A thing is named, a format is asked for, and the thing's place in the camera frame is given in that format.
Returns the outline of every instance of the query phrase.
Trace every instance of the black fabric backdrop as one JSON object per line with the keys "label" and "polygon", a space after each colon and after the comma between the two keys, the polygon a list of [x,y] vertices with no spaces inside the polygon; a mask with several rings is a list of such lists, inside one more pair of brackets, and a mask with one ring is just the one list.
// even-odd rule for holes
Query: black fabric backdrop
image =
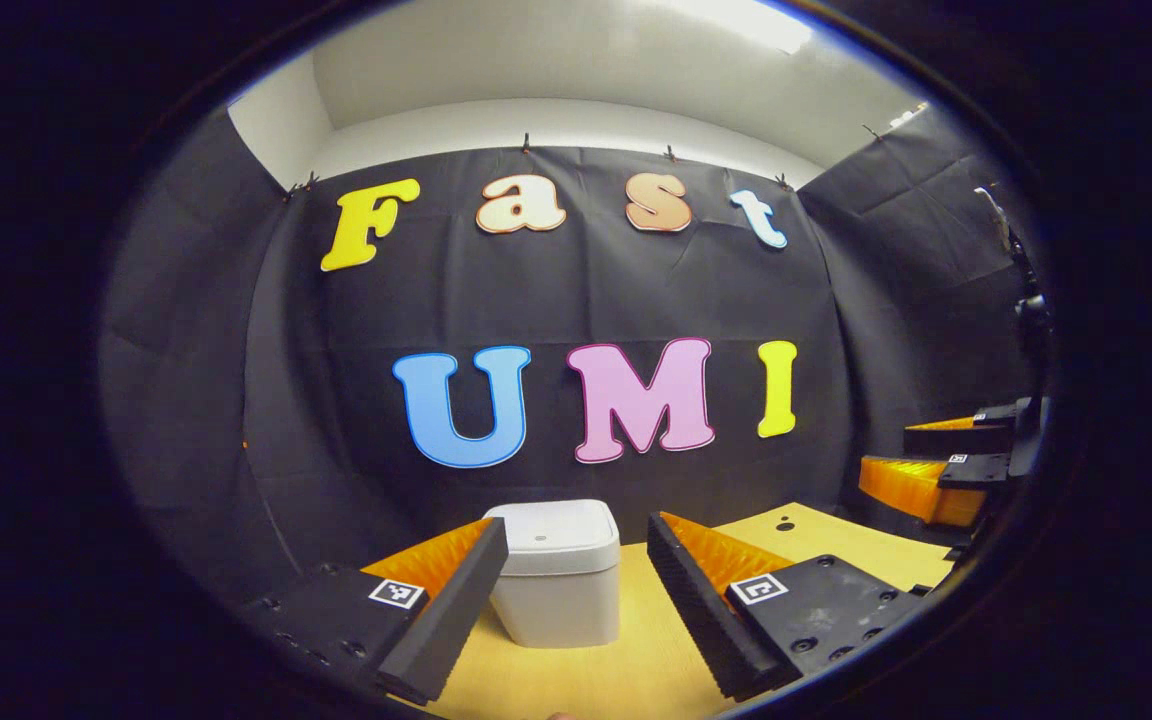
{"label": "black fabric backdrop", "polygon": [[[685,183],[684,232],[627,222],[626,181],[642,172]],[[566,222],[482,232],[484,184],[522,173],[552,179]],[[399,179],[417,179],[420,197],[372,238],[376,258],[323,273],[338,197]],[[1023,392],[1020,279],[972,194],[999,179],[924,111],[798,192],[685,159],[540,147],[380,165],[282,202],[218,115],[128,225],[103,340],[109,432],[166,543],[233,602],[316,562],[364,564],[502,502],[598,497],[622,541],[644,539],[653,510],[713,525],[787,501],[940,538],[856,491],[856,464],[899,452],[905,424]],[[736,190],[773,207],[786,250],[758,241],[727,200]],[[567,353],[617,343],[647,382],[675,338],[713,344],[717,440],[582,465],[584,400]],[[797,425],[759,438],[756,350],[773,340],[799,348]],[[526,441],[492,468],[438,465],[416,450],[391,367],[415,353],[456,356],[453,418],[477,437],[492,407],[471,358],[494,344],[532,353]]]}

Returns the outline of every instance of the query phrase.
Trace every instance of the blue letter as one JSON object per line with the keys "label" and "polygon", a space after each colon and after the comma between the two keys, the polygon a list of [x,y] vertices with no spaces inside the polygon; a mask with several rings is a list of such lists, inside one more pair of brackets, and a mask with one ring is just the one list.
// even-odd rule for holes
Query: blue letter
{"label": "blue letter", "polygon": [[759,240],[772,247],[787,245],[783,234],[767,222],[767,219],[772,218],[772,206],[767,202],[759,200],[758,196],[748,190],[733,192],[732,202],[745,211],[745,219],[749,219],[750,227],[755,228],[755,234]]}
{"label": "blue letter", "polygon": [[394,377],[403,384],[407,425],[420,454],[449,468],[486,468],[511,458],[526,437],[522,369],[529,363],[531,351],[525,347],[488,347],[473,356],[476,367],[488,374],[495,426],[485,437],[465,438],[452,424],[447,389],[456,357],[442,353],[399,357]]}

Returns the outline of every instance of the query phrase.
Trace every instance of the white box lid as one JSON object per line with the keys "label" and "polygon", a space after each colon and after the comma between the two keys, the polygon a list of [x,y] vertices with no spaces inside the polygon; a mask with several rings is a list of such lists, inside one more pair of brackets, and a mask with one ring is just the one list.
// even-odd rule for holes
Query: white box lid
{"label": "white box lid", "polygon": [[598,573],[621,561],[621,532],[602,500],[499,505],[484,518],[503,520],[502,575]]}

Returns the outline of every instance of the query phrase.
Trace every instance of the screw hole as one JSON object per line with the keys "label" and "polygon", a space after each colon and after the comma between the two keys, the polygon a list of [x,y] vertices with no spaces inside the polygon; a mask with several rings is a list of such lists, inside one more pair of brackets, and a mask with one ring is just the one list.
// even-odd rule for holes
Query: screw hole
{"label": "screw hole", "polygon": [[341,641],[340,650],[343,650],[347,655],[353,657],[367,657],[367,651],[362,646],[362,643],[355,641]]}

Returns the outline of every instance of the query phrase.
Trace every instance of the white wall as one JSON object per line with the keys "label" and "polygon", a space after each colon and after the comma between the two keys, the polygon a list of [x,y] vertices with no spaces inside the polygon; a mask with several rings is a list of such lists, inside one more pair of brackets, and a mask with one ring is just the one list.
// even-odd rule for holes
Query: white wall
{"label": "white wall", "polygon": [[439,105],[338,129],[323,143],[305,174],[314,170],[328,179],[435,152],[522,146],[523,132],[531,132],[532,146],[664,152],[666,145],[673,145],[673,152],[687,160],[767,179],[785,173],[786,182],[795,188],[823,173],[818,165],[793,152],[700,120],[630,105],[525,99]]}
{"label": "white wall", "polygon": [[229,105],[229,120],[283,189],[305,182],[333,131],[314,81],[314,54],[291,60],[249,88]]}

